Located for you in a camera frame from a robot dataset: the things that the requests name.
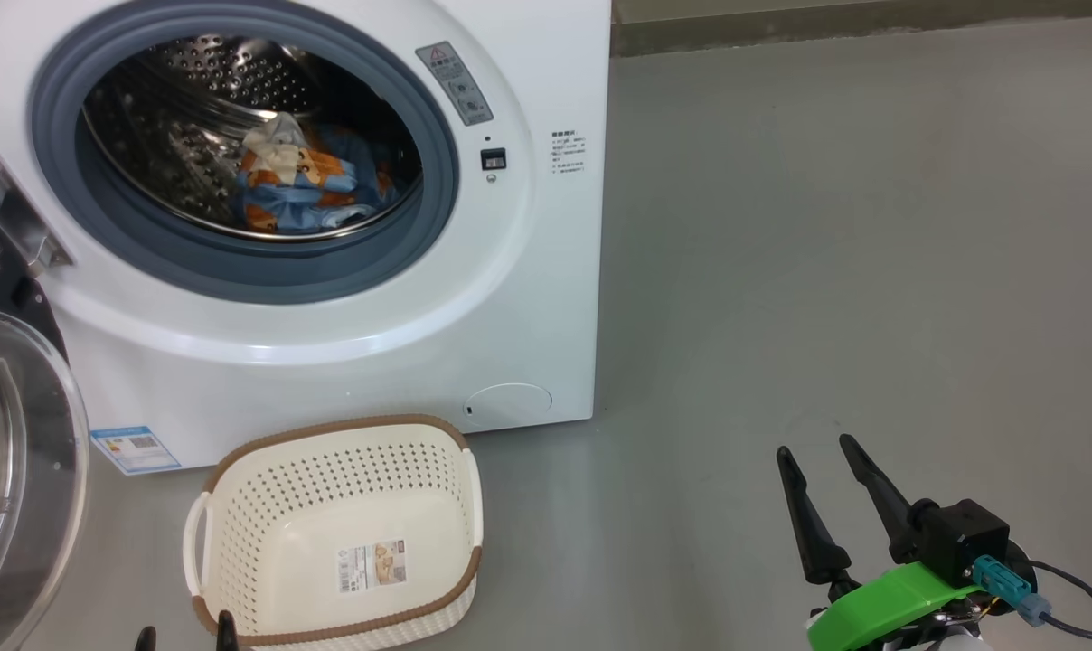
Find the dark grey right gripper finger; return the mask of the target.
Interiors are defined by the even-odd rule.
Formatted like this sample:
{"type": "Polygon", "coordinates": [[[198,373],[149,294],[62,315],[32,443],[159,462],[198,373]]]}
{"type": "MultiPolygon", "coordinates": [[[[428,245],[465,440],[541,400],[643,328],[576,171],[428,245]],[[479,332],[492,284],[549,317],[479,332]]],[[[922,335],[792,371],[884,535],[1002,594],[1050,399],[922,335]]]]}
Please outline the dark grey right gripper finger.
{"type": "Polygon", "coordinates": [[[906,498],[852,434],[840,434],[839,442],[853,477],[868,492],[885,532],[888,533],[890,557],[897,564],[917,561],[917,533],[909,522],[910,504],[906,498]]]}
{"type": "Polygon", "coordinates": [[[807,481],[790,448],[780,446],[775,461],[788,505],[790,522],[795,547],[802,559],[804,578],[812,585],[853,585],[848,575],[851,557],[834,542],[824,526],[822,516],[815,510],[807,494],[807,481]]]}

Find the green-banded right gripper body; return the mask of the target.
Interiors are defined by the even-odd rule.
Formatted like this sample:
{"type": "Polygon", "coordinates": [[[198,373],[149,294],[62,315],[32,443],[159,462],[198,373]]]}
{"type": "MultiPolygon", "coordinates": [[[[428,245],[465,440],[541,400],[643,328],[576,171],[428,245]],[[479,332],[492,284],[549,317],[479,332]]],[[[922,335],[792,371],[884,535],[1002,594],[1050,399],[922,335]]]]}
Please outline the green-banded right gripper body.
{"type": "Polygon", "coordinates": [[[864,584],[848,566],[806,563],[806,579],[828,585],[831,599],[807,625],[811,651],[947,651],[968,646],[988,609],[978,588],[951,588],[918,563],[864,584]]]}

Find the washing machine door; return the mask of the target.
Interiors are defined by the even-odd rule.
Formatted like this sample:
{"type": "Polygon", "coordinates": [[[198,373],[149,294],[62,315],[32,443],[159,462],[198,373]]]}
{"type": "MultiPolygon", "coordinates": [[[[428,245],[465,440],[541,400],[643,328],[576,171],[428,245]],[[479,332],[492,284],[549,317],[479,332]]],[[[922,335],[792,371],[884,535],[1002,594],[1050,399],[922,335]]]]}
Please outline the washing machine door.
{"type": "Polygon", "coordinates": [[[41,284],[0,228],[0,651],[49,607],[86,506],[87,421],[41,284]]]}

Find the blue garment with orange print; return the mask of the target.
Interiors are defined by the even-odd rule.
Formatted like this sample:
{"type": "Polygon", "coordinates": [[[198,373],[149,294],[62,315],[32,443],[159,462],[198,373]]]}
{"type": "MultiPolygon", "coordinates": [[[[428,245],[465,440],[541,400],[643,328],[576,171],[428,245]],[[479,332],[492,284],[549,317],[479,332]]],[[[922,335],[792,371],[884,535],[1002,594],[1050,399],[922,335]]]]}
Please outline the blue garment with orange print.
{"type": "Polygon", "coordinates": [[[377,217],[400,198],[388,159],[373,149],[333,156],[310,147],[290,147],[297,163],[287,173],[251,149],[240,159],[233,214],[257,234],[306,235],[377,217]]]}

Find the white front-load washing machine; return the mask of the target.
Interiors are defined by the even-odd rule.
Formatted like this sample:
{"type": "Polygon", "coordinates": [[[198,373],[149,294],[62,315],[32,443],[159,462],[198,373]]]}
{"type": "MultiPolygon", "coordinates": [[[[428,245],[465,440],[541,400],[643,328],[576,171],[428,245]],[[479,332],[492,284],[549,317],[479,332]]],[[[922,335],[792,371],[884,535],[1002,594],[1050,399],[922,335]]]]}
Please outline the white front-load washing machine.
{"type": "Polygon", "coordinates": [[[72,264],[34,277],[94,429],[146,426],[183,467],[264,434],[426,413],[472,433],[480,389],[545,388],[546,423],[593,412],[615,0],[290,0],[396,54],[452,120],[459,194],[426,255],[340,299],[225,301],[109,255],[31,146],[31,88],[71,29],[132,0],[0,0],[0,157],[72,264]],[[451,42],[491,104],[463,125],[415,50],[451,42]],[[480,169],[505,147],[508,169],[480,169]]]}

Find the metal door hinge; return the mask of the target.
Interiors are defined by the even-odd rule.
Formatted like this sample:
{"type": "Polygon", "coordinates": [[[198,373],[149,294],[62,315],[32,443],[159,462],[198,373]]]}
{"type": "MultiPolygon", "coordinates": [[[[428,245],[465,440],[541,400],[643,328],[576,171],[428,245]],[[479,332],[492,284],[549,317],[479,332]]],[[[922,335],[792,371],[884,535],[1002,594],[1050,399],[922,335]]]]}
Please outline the metal door hinge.
{"type": "Polygon", "coordinates": [[[71,256],[23,193],[0,157],[0,230],[12,240],[17,255],[37,277],[54,268],[72,264],[71,256]]]}

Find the steel washing machine drum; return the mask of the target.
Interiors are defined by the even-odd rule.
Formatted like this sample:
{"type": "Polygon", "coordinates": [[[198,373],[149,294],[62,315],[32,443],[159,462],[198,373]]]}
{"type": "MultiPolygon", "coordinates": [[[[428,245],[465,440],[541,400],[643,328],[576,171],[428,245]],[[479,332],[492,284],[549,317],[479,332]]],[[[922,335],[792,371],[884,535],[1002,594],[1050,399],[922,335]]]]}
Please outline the steel washing machine drum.
{"type": "Polygon", "coordinates": [[[105,159],[175,217],[232,238],[306,242],[346,238],[392,217],[425,180],[397,110],[351,71],[286,42],[204,33],[158,42],[112,66],[83,104],[105,159]],[[400,198],[377,217],[339,230],[257,234],[233,214],[244,137],[277,114],[325,129],[339,156],[373,149],[400,198]]]}

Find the cream perforated laundry basket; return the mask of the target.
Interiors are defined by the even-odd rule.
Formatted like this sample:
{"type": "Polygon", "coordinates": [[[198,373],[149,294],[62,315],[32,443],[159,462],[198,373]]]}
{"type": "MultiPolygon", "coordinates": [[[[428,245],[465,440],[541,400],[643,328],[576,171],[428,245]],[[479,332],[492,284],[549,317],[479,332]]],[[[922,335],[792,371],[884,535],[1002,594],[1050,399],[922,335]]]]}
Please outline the cream perforated laundry basket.
{"type": "Polygon", "coordinates": [[[183,524],[183,580],[249,651],[383,651],[444,634],[475,601],[484,507],[475,454],[422,413],[339,421],[236,448],[183,524]],[[340,596],[336,552],[402,538],[407,581],[340,596]]]}

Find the paper product label in basket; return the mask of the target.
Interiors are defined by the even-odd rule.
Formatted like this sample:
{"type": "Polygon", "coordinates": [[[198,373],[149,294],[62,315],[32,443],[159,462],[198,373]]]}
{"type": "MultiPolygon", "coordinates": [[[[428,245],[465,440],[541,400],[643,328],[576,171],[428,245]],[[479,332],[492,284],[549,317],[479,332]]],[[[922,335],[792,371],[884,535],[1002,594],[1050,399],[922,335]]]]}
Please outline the paper product label in basket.
{"type": "Polygon", "coordinates": [[[336,581],[340,596],[405,584],[407,544],[402,538],[394,538],[339,549],[336,581]]]}

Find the blue energy label sticker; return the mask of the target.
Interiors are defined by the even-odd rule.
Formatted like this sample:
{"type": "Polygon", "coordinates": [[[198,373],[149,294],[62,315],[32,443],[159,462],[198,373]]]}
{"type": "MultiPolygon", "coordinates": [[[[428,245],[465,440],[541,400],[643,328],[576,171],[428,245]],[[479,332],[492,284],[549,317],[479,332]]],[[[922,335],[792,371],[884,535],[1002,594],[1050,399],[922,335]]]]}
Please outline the blue energy label sticker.
{"type": "Polygon", "coordinates": [[[90,440],[100,454],[112,462],[126,476],[161,473],[182,469],[154,433],[146,426],[128,428],[94,429],[90,440]]]}

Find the round white filter cover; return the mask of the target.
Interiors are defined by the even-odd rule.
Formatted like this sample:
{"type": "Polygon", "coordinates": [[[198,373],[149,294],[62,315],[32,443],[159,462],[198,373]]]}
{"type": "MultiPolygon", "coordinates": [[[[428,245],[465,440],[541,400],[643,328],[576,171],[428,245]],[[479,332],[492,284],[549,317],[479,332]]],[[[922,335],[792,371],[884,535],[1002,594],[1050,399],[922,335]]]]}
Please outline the round white filter cover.
{"type": "Polygon", "coordinates": [[[545,388],[510,382],[480,389],[468,396],[462,411],[475,431],[501,431],[546,423],[551,404],[545,388]]]}

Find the grey warning sticker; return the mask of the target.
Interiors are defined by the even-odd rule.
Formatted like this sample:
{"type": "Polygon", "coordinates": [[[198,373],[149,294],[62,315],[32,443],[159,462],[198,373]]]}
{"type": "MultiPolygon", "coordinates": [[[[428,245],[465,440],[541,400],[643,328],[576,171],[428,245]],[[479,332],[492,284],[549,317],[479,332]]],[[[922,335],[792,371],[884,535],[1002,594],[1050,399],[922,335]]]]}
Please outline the grey warning sticker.
{"type": "Polygon", "coordinates": [[[485,99],[475,76],[451,42],[434,42],[418,48],[415,54],[422,66],[434,75],[438,86],[444,91],[463,125],[472,127],[492,122],[491,104],[485,99]]]}

